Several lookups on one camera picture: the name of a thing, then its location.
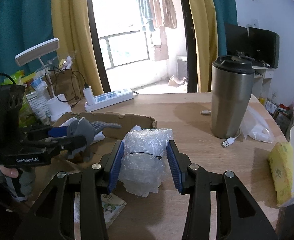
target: power strip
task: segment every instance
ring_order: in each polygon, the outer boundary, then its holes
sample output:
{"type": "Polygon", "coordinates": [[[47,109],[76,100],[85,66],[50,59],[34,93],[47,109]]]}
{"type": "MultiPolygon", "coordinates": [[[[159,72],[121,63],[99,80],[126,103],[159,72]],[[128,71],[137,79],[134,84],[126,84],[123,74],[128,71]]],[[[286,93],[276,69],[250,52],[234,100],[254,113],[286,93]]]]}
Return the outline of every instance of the power strip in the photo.
{"type": "Polygon", "coordinates": [[[130,89],[116,90],[94,97],[95,103],[90,106],[86,102],[85,110],[87,112],[92,112],[133,98],[134,95],[130,89]]]}

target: clear plastic bag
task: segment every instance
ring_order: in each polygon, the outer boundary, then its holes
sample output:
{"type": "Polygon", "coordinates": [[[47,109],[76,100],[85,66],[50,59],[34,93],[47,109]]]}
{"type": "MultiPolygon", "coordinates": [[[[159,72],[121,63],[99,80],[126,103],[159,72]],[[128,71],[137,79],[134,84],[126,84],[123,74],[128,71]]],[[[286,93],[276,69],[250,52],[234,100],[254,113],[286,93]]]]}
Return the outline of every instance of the clear plastic bag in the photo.
{"type": "Polygon", "coordinates": [[[268,143],[275,141],[275,137],[265,119],[251,106],[247,106],[244,118],[240,124],[240,129],[244,139],[249,135],[257,141],[268,143]]]}
{"type": "Polygon", "coordinates": [[[124,152],[118,179],[129,193],[147,197],[157,193],[162,181],[169,179],[166,146],[173,131],[133,130],[124,138],[124,152]]]}

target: stainless steel tumbler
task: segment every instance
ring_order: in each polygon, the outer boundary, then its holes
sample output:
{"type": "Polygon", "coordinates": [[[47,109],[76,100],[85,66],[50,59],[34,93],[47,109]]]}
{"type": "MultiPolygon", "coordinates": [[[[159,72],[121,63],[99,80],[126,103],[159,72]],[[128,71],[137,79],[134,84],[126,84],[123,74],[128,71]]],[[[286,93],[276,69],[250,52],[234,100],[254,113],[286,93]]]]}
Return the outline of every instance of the stainless steel tumbler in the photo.
{"type": "Polygon", "coordinates": [[[238,56],[218,57],[212,63],[211,130],[221,139],[236,135],[254,84],[252,63],[238,56]]]}

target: brown cardboard box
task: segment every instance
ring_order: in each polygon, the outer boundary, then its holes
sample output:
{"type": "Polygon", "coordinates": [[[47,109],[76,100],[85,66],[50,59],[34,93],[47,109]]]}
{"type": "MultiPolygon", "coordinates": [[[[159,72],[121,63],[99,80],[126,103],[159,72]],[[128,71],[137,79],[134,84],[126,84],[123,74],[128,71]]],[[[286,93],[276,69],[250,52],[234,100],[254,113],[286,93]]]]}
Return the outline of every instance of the brown cardboard box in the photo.
{"type": "MultiPolygon", "coordinates": [[[[79,90],[78,80],[74,75],[72,75],[72,70],[67,69],[67,70],[64,70],[63,73],[55,73],[55,74],[56,76],[54,75],[54,73],[50,73],[50,79],[51,79],[51,82],[54,84],[53,87],[54,87],[55,94],[56,95],[64,94],[69,104],[76,103],[80,99],[80,93],[82,93],[82,90],[81,91],[79,90]],[[75,91],[72,88],[71,78],[73,79],[75,91]]],[[[48,85],[48,92],[50,94],[50,97],[53,97],[48,81],[46,80],[46,78],[43,78],[43,80],[45,80],[48,85]]],[[[82,83],[81,83],[82,80],[79,80],[79,82],[80,82],[80,88],[82,88],[82,83]]]]}
{"type": "Polygon", "coordinates": [[[94,143],[88,149],[94,153],[93,158],[87,163],[74,164],[64,158],[64,153],[51,159],[52,164],[43,167],[36,168],[36,182],[35,188],[30,197],[30,200],[36,200],[39,193],[45,188],[55,174],[59,171],[66,171],[68,173],[75,173],[83,171],[85,168],[91,166],[94,163],[98,163],[104,154],[111,152],[116,140],[122,140],[124,136],[135,126],[138,125],[142,129],[156,128],[156,121],[152,117],[141,116],[135,114],[118,114],[118,113],[80,113],[71,114],[66,113],[57,120],[54,126],[60,126],[68,119],[76,117],[78,119],[85,117],[88,121],[103,121],[103,122],[115,122],[122,125],[119,130],[106,128],[103,130],[103,134],[106,138],[102,141],[94,143]]]}

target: curtain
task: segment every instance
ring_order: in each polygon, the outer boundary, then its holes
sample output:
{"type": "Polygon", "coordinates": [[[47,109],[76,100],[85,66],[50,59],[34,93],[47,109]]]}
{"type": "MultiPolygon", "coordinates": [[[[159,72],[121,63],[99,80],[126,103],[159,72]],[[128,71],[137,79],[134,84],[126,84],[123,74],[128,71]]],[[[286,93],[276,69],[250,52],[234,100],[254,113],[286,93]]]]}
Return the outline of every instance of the curtain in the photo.
{"type": "Polygon", "coordinates": [[[51,0],[53,32],[59,38],[58,55],[76,52],[79,70],[95,95],[103,93],[91,40],[87,0],[51,0]]]}
{"type": "MultiPolygon", "coordinates": [[[[41,67],[38,60],[18,67],[15,56],[54,37],[51,23],[51,0],[0,0],[0,72],[25,75],[41,67]]],[[[56,57],[52,52],[43,61],[56,57]]]]}
{"type": "Polygon", "coordinates": [[[216,10],[218,32],[218,56],[227,54],[224,23],[237,25],[237,10],[235,0],[213,0],[216,10]]]}
{"type": "Polygon", "coordinates": [[[218,53],[217,23],[213,0],[189,0],[195,28],[198,91],[211,91],[211,63],[218,53]]]}

